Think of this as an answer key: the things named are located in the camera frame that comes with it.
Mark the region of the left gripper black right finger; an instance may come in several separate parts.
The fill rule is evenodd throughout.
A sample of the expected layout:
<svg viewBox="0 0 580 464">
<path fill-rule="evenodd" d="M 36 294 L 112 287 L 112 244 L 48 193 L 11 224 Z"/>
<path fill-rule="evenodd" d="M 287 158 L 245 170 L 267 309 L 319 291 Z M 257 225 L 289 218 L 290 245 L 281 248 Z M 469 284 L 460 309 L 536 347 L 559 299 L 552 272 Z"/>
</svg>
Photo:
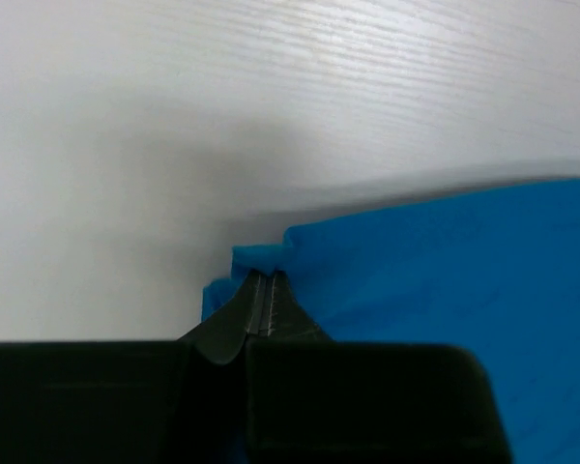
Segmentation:
<svg viewBox="0 0 580 464">
<path fill-rule="evenodd" d="M 252 463 L 509 463 L 489 378 L 468 350 L 331 339 L 286 275 L 258 277 L 245 346 Z"/>
</svg>

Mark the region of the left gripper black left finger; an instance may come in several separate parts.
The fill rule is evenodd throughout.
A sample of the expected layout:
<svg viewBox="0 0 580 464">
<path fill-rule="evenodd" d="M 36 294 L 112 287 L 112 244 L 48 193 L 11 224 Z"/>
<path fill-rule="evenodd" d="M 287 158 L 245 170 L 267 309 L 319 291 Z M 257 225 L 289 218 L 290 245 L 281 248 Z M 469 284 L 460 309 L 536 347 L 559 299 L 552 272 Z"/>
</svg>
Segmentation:
<svg viewBox="0 0 580 464">
<path fill-rule="evenodd" d="M 0 343 L 0 463 L 216 457 L 242 395 L 241 352 L 267 279 L 183 337 Z"/>
</svg>

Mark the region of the blue t shirt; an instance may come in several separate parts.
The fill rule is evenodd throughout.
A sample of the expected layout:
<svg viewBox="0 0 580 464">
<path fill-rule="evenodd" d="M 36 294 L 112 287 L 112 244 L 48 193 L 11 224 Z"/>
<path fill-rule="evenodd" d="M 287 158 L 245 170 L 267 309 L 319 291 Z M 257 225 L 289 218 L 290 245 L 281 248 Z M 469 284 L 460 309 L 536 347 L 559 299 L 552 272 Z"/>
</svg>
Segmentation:
<svg viewBox="0 0 580 464">
<path fill-rule="evenodd" d="M 337 340 L 438 341 L 486 366 L 519 463 L 580 463 L 580 179 L 495 188 L 237 246 L 211 316 L 247 273 L 287 274 Z"/>
</svg>

